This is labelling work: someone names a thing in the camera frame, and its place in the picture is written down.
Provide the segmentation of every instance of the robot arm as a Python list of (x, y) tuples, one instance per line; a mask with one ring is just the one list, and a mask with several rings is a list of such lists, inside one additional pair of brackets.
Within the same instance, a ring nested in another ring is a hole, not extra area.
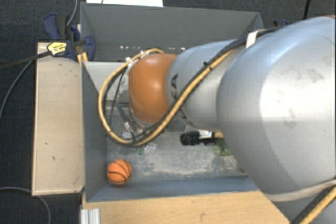
[[(129, 87), (132, 121), (142, 132), (133, 142), (117, 142), (147, 143), (175, 116), (222, 132), (243, 170), (293, 220), (317, 194), (312, 186), (335, 183), (335, 19), (313, 18), (258, 36), (248, 48), (242, 38), (194, 47), (176, 58), (140, 59), (130, 70)], [(141, 86), (143, 100), (136, 95)], [(333, 219), (335, 203), (318, 223)]]

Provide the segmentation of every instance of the basketball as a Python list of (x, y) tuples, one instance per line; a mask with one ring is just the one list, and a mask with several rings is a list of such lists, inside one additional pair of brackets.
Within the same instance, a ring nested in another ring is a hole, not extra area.
[(124, 159), (116, 159), (107, 168), (107, 177), (115, 185), (125, 184), (132, 175), (132, 167)]

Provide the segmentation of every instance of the dark carpet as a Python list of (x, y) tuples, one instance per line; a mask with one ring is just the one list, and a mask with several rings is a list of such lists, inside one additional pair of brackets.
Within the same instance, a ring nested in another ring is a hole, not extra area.
[[(163, 0), (164, 6), (260, 12), (265, 27), (274, 19), (300, 20), (306, 0)], [(14, 61), (36, 52), (48, 39), (42, 19), (52, 13), (71, 13), (75, 0), (0, 0), (0, 59)], [(335, 0), (311, 0), (308, 17), (335, 14)], [(74, 23), (79, 22), (77, 11)], [(0, 71), (0, 104), (23, 66)], [(0, 122), (0, 187), (30, 188), (33, 123), (34, 66), (30, 66), (11, 93)], [(79, 195), (47, 196), (51, 223), (79, 222)], [(46, 223), (38, 199), (17, 191), (0, 192), (0, 223)]]

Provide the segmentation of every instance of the wooden board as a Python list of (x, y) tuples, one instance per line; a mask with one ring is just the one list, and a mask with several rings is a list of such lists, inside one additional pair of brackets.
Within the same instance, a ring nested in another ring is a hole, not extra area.
[(146, 200), (86, 203), (100, 209), (101, 224), (288, 224), (259, 191)]
[[(48, 43), (38, 44), (38, 53)], [(37, 61), (33, 195), (78, 193), (84, 186), (81, 75), (77, 62)]]

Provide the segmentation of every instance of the gray bin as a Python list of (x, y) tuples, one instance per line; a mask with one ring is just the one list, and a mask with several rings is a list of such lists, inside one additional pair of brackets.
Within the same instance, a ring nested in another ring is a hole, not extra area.
[[(153, 141), (157, 149), (143, 155), (116, 144), (98, 116), (97, 85), (118, 62), (140, 50), (159, 47), (179, 54), (261, 29), (259, 13), (81, 3), (80, 24), (82, 37), (92, 34), (97, 46), (94, 61), (82, 66), (87, 202), (257, 189), (232, 156), (219, 156), (216, 145), (182, 146), (179, 133), (163, 133)], [(115, 158), (129, 160), (133, 168), (130, 181), (119, 187), (106, 177), (107, 165)]]

